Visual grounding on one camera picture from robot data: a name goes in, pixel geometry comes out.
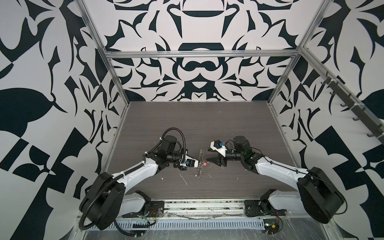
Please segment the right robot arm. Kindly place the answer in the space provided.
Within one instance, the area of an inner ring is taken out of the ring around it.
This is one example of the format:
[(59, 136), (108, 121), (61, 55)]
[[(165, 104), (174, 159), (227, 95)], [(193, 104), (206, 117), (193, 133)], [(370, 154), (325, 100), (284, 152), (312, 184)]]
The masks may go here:
[(218, 156), (207, 161), (219, 167), (227, 166), (228, 161), (238, 161), (247, 171), (270, 177), (294, 189), (290, 192), (268, 190), (257, 204), (246, 208), (246, 216), (278, 216), (281, 212), (294, 211), (327, 224), (339, 214), (342, 206), (348, 206), (344, 195), (323, 170), (316, 167), (310, 170), (297, 168), (272, 160), (261, 150), (252, 147), (244, 136), (236, 136), (230, 142), (232, 145), (227, 147), (220, 140), (212, 141), (208, 150)]

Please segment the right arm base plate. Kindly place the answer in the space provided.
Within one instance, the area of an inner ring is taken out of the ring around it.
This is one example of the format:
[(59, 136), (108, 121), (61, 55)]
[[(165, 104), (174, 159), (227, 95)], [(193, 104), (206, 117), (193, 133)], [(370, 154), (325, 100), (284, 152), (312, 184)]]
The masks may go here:
[(286, 216), (286, 210), (275, 209), (267, 200), (245, 200), (245, 215), (249, 218), (260, 216)]

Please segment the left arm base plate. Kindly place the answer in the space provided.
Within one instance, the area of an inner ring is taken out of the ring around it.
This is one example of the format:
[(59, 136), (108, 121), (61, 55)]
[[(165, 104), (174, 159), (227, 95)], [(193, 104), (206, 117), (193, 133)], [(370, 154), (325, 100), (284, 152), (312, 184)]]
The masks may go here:
[(164, 201), (151, 201), (144, 205), (144, 210), (141, 210), (138, 213), (128, 213), (122, 215), (122, 218), (139, 218), (140, 216), (152, 218), (157, 217), (158, 215), (163, 214), (165, 208)]

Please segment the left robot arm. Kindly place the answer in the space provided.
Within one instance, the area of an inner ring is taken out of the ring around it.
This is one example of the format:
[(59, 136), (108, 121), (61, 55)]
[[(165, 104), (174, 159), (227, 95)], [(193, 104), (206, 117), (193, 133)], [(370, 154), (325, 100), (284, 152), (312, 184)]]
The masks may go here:
[(161, 137), (153, 149), (144, 153), (143, 160), (138, 164), (112, 175), (101, 173), (80, 204), (80, 230), (93, 226), (104, 230), (115, 222), (117, 217), (127, 214), (143, 217), (147, 215), (151, 198), (141, 191), (130, 195), (126, 193), (170, 164), (181, 171), (198, 167), (199, 161), (188, 156), (184, 144), (184, 141), (179, 142), (171, 135)]

